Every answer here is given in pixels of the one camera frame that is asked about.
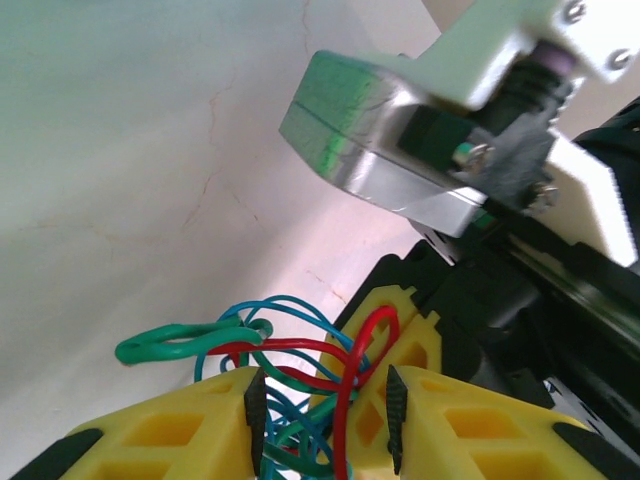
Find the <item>white wall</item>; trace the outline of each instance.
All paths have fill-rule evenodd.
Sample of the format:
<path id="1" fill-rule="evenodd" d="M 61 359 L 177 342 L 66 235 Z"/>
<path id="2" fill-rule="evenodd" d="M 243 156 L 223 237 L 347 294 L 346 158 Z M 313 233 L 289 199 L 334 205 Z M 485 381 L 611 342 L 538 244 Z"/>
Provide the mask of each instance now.
<path id="1" fill-rule="evenodd" d="M 437 35 L 419 0 L 0 2 L 0 477 L 189 381 L 122 367 L 120 340 L 279 292 L 335 315 L 412 245 L 277 129 L 313 51 Z"/>
<path id="2" fill-rule="evenodd" d="M 422 0 L 441 31 L 445 31 L 473 0 Z M 570 137 L 600 126 L 640 96 L 640 62 L 615 85 L 589 82 L 563 113 L 559 128 Z"/>

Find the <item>rectangular hole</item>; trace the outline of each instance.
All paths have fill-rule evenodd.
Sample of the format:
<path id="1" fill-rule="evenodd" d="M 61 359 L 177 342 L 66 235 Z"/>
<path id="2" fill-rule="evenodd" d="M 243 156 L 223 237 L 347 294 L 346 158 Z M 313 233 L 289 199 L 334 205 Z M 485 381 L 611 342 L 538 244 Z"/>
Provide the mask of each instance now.
<path id="1" fill-rule="evenodd" d="M 422 380 L 420 384 L 427 392 L 446 393 L 451 391 L 451 389 L 446 385 L 442 385 L 441 383 L 433 382 L 431 380 Z"/>
<path id="2" fill-rule="evenodd" d="M 368 403 L 362 415 L 356 421 L 356 433 L 362 444 L 368 447 L 373 443 L 383 426 L 384 420 L 376 408 L 371 403 Z"/>
<path id="3" fill-rule="evenodd" d="M 371 335 L 369 337 L 369 341 L 367 342 L 367 348 L 365 349 L 365 351 L 369 350 L 369 347 L 371 347 L 371 345 L 373 345 L 373 342 L 375 342 L 375 341 L 376 341 L 376 336 L 375 335 Z"/>
<path id="4" fill-rule="evenodd" d="M 459 438 L 522 437 L 522 432 L 508 415 L 491 408 L 451 408 L 444 416 Z"/>
<path id="5" fill-rule="evenodd" d="M 412 343 L 394 364 L 427 368 L 427 352 L 419 343 Z"/>
<path id="6" fill-rule="evenodd" d="M 473 461 L 485 480 L 562 480 L 566 477 L 541 452 L 475 452 Z"/>
<path id="7" fill-rule="evenodd" d="M 91 480 L 162 480 L 168 463 L 112 462 L 100 467 Z"/>
<path id="8" fill-rule="evenodd" d="M 212 395 L 220 395 L 222 393 L 229 393 L 231 391 L 230 383 L 221 383 L 219 385 L 213 385 L 206 390 L 206 393 L 210 393 Z"/>
<path id="9" fill-rule="evenodd" d="M 376 332 L 378 333 L 382 333 L 384 332 L 387 328 L 389 328 L 389 319 L 387 317 L 384 317 L 377 325 L 376 325 Z"/>
<path id="10" fill-rule="evenodd" d="M 200 428 L 204 415 L 159 413 L 145 418 L 124 445 L 130 447 L 181 447 L 187 445 Z"/>

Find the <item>yellow 3d printed bracket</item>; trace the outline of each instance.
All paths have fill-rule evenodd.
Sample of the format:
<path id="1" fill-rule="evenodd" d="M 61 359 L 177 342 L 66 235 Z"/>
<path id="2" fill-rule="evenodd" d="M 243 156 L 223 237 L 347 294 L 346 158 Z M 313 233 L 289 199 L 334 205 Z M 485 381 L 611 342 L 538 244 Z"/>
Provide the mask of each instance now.
<path id="1" fill-rule="evenodd" d="M 427 318 L 423 317 L 411 300 L 414 292 L 414 288 L 403 290 L 398 285 L 373 289 L 342 329 L 348 337 L 355 338 L 372 311 L 383 305 L 390 305 L 398 312 L 401 331 L 399 340 L 387 352 L 349 409 L 347 457 L 356 472 L 356 478 L 383 480 L 395 477 L 387 448 L 389 437 L 385 389 L 389 365 L 412 365 L 437 372 L 441 369 L 441 338 L 435 329 L 440 318 L 435 313 Z M 388 334 L 386 325 L 374 331 L 373 340 L 367 349 L 370 359 L 380 355 Z M 327 337 L 326 341 L 340 346 L 331 337 Z M 333 357 L 322 355 L 320 361 L 333 373 L 342 374 L 342 364 Z"/>
<path id="2" fill-rule="evenodd" d="M 424 369 L 389 369 L 387 413 L 403 480 L 640 478 L 576 420 Z"/>
<path id="3" fill-rule="evenodd" d="M 81 425 L 13 480 L 253 479 L 266 409 L 262 370 L 232 370 Z"/>

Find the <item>screw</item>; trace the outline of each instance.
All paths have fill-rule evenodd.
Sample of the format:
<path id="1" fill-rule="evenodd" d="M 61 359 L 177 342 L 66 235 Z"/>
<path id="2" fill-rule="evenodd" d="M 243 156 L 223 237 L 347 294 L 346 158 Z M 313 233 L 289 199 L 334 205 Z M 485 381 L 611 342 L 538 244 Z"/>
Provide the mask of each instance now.
<path id="1" fill-rule="evenodd" d="M 478 174 L 487 166 L 487 161 L 495 148 L 481 143 L 474 145 L 472 143 L 462 143 L 453 152 L 453 161 L 456 162 L 464 172 Z"/>
<path id="2" fill-rule="evenodd" d="M 540 215 L 551 207 L 555 207 L 560 197 L 558 187 L 551 183 L 536 183 L 531 187 L 533 200 L 529 204 L 527 213 L 529 215 Z"/>
<path id="3" fill-rule="evenodd" d="M 584 0 L 574 0 L 564 10 L 564 19 L 567 23 L 578 23 L 587 14 L 587 3 Z"/>
<path id="4" fill-rule="evenodd" d="M 626 68 L 627 65 L 631 62 L 633 55 L 631 55 L 631 51 L 626 48 L 621 48 L 620 50 L 616 50 L 609 57 L 609 68 L 612 70 L 622 70 Z"/>

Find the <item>blue wire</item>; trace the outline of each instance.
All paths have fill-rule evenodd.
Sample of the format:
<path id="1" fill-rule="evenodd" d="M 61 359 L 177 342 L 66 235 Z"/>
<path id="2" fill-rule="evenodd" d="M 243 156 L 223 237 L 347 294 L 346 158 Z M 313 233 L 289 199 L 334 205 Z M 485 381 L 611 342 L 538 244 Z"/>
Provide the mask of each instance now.
<path id="1" fill-rule="evenodd" d="M 306 362 L 310 363 L 311 365 L 313 365 L 320 373 L 322 373 L 325 377 L 327 377 L 332 382 L 340 383 L 339 376 L 337 376 L 335 373 L 332 373 L 331 370 L 329 370 L 327 367 L 322 365 L 318 360 L 316 360 L 312 356 L 307 355 L 306 353 L 301 352 L 299 350 L 276 350 L 276 351 L 288 353 L 289 355 L 293 355 L 294 357 L 301 358 Z"/>
<path id="2" fill-rule="evenodd" d="M 318 328 L 324 330 L 325 332 L 329 333 L 330 335 L 334 336 L 336 338 L 336 340 L 338 340 L 338 342 L 340 342 L 340 344 L 347 351 L 351 350 L 351 348 L 353 347 L 353 340 L 351 338 L 347 337 L 341 331 L 337 330 L 330 323 L 325 323 L 322 320 L 319 320 L 318 318 L 312 317 L 310 315 L 307 315 L 304 312 L 301 312 L 300 310 L 296 310 L 295 308 L 287 307 L 286 305 L 279 305 L 277 303 L 272 303 L 272 302 L 267 302 L 267 301 L 242 302 L 242 303 L 239 303 L 239 304 L 234 305 L 233 307 L 229 308 L 225 313 L 222 314 L 222 316 L 220 318 L 221 319 L 228 318 L 231 315 L 237 315 L 242 310 L 252 309 L 252 311 L 249 314 L 249 316 L 247 316 L 247 318 L 245 319 L 245 322 L 248 323 L 258 313 L 258 311 L 263 309 L 263 308 L 267 309 L 267 310 L 276 310 L 278 312 L 288 313 L 289 315 L 293 315 L 294 317 L 298 317 L 300 320 L 304 320 L 307 323 L 315 325 L 316 327 L 318 327 Z"/>
<path id="3" fill-rule="evenodd" d="M 318 430 L 320 430 L 321 432 L 324 432 L 324 430 L 331 425 L 331 423 L 333 422 L 333 417 L 329 416 L 329 418 L 325 419 L 324 421 L 320 421 L 316 424 L 316 426 L 318 427 Z M 320 445 L 318 444 L 318 442 L 316 441 L 315 438 L 311 438 L 311 453 L 313 454 L 314 457 L 317 457 L 318 454 L 320 453 Z M 312 477 L 304 477 L 301 476 L 300 480 L 317 480 L 314 479 Z"/>
<path id="4" fill-rule="evenodd" d="M 329 459 L 329 463 L 332 463 L 333 451 L 331 450 L 331 447 L 327 443 L 326 439 L 322 436 L 322 432 L 318 430 L 316 425 L 314 425 L 311 420 L 309 420 L 306 415 L 303 414 L 300 410 L 297 410 L 293 402 L 289 400 L 282 392 L 276 390 L 275 388 L 267 387 L 267 394 L 280 402 L 285 407 L 285 411 L 302 424 L 305 430 L 307 430 L 311 434 L 311 437 L 317 440 L 318 445 Z"/>
<path id="5" fill-rule="evenodd" d="M 328 323 L 329 325 L 333 326 L 332 323 L 329 321 L 329 319 L 325 316 L 324 313 L 322 313 L 320 310 L 318 310 L 316 307 L 314 307 L 310 303 L 305 302 L 301 298 L 294 297 L 293 295 L 273 295 L 272 297 L 265 298 L 264 301 L 265 302 L 271 302 L 271 303 L 276 303 L 276 302 L 293 303 L 295 305 L 298 305 L 298 306 L 300 306 L 302 308 L 306 308 L 307 310 L 309 310 L 316 317 L 318 317 L 318 320 L 320 320 L 321 322 Z"/>
<path id="6" fill-rule="evenodd" d="M 276 352 L 287 353 L 289 355 L 293 355 L 294 357 L 301 358 L 304 361 L 306 361 L 306 362 L 310 363 L 311 365 L 313 365 L 320 373 L 322 373 L 325 377 L 327 377 L 332 382 L 340 383 L 340 377 L 338 377 L 336 374 L 332 373 L 331 370 L 329 370 L 327 367 L 322 365 L 315 358 L 313 358 L 310 355 L 307 355 L 304 352 L 300 352 L 298 350 L 275 350 L 275 351 Z M 194 383 L 202 381 L 202 371 L 203 371 L 203 368 L 204 368 L 204 362 L 205 362 L 206 357 L 207 357 L 206 354 L 200 354 L 196 358 L 196 364 L 195 364 L 194 372 L 193 372 L 193 381 L 194 381 Z M 231 357 L 229 355 L 227 355 L 227 356 L 222 358 L 222 360 L 220 361 L 220 371 L 222 373 L 225 373 L 225 372 L 227 372 L 229 370 L 227 368 L 227 364 L 230 361 L 231 361 Z"/>
<path id="7" fill-rule="evenodd" d="M 276 401 L 276 400 L 267 400 L 267 408 L 269 410 L 273 410 L 276 413 L 279 413 L 281 415 L 280 418 L 284 418 L 287 420 L 287 422 L 289 421 L 289 419 L 287 418 L 287 408 L 282 405 L 280 402 Z M 276 426 L 275 430 L 276 433 L 279 431 L 278 427 L 283 427 L 284 425 L 279 425 Z M 289 467 L 285 466 L 285 465 L 280 465 L 279 463 L 274 462 L 274 467 L 276 470 L 282 472 L 282 471 L 287 471 L 287 470 L 291 470 Z"/>
<path id="8" fill-rule="evenodd" d="M 267 409 L 267 420 L 265 423 L 265 430 L 267 431 L 267 440 L 269 442 L 273 442 L 275 440 L 276 434 L 275 434 L 275 428 L 273 426 L 273 419 L 271 418 L 271 412 L 269 412 L 268 409 Z M 260 479 L 271 480 L 273 478 L 274 463 L 273 461 L 271 461 L 266 457 L 262 457 L 262 459 L 263 459 L 263 463 L 266 464 L 266 469 L 264 474 L 261 473 Z"/>
<path id="9" fill-rule="evenodd" d="M 296 405 L 296 410 L 302 411 L 302 409 L 304 407 L 306 407 L 307 405 L 309 405 L 309 399 L 307 398 L 306 400 L 303 400 L 302 402 L 300 402 L 298 405 Z M 286 417 L 280 417 L 277 420 L 274 420 L 274 423 L 276 425 L 280 424 L 280 423 L 284 423 L 284 422 L 288 422 L 289 420 Z"/>

